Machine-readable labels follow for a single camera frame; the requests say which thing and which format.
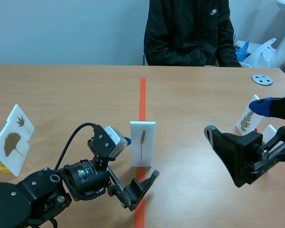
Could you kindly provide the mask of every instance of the yellow block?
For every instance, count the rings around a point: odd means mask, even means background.
[[[6,166],[3,164],[1,164],[1,166],[0,166],[0,171],[4,174],[11,173],[11,171],[9,171],[8,168],[6,168]]]

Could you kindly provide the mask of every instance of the pressed leaf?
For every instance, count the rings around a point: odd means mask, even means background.
[[[18,118],[18,120],[19,121],[16,121],[18,124],[19,124],[19,127],[22,127],[22,126],[24,126],[24,118],[23,118],[23,116],[21,115],[21,119],[17,116],[17,118]]]
[[[145,136],[146,136],[146,131],[144,130],[144,131],[142,132],[141,144],[143,144]]]
[[[19,121],[16,121],[16,122],[19,124],[19,127],[24,126],[24,119],[23,119],[22,115],[21,115],[21,119],[18,116],[17,116],[17,118]]]
[[[253,115],[253,112],[250,111],[246,116],[244,116],[244,119],[241,121],[241,130],[246,132],[246,128],[250,126],[251,116]]]
[[[5,156],[9,156],[13,150],[16,150],[21,156],[23,156],[16,148],[17,143],[20,141],[21,136],[17,133],[9,133],[9,135],[5,138],[4,143],[4,151]]]
[[[143,130],[142,132],[142,137],[141,137],[141,162],[143,161],[143,142],[144,142],[144,138],[146,136],[146,131]]]

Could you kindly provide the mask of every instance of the ginkgo leaf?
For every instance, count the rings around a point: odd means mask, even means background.
[[[23,155],[16,148],[17,143],[20,141],[20,139],[21,136],[17,133],[10,133],[5,138],[5,143],[4,143],[5,156],[8,157],[13,150],[16,150],[23,157]]]
[[[16,122],[19,124],[19,127],[24,126],[24,119],[23,119],[22,115],[21,115],[21,119],[18,116],[17,116],[17,118],[19,121],[16,121]]]

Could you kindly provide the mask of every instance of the metal disc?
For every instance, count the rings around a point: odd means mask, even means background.
[[[273,84],[273,79],[267,75],[253,75],[252,81],[262,86],[269,86]]]

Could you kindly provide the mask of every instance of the black cable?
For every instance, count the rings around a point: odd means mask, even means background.
[[[77,127],[77,129],[73,132],[73,134],[71,135],[71,137],[70,137],[69,140],[67,141],[66,146],[65,146],[65,148],[63,149],[63,151],[62,151],[62,153],[61,153],[61,155],[60,155],[60,158],[59,158],[59,160],[58,160],[58,162],[57,162],[57,164],[56,164],[56,166],[55,166],[55,170],[57,170],[57,169],[59,168],[59,165],[61,164],[62,159],[63,159],[63,157],[65,156],[65,154],[66,154],[66,152],[67,152],[67,149],[68,149],[70,143],[72,142],[74,136],[75,136],[82,128],[84,128],[84,127],[86,127],[86,126],[91,126],[91,127],[95,128],[95,127],[96,127],[96,124],[94,124],[94,123],[84,123],[84,124],[80,125],[79,127]]]
[[[51,218],[49,221],[53,224],[53,228],[58,228],[58,223],[54,218]]]

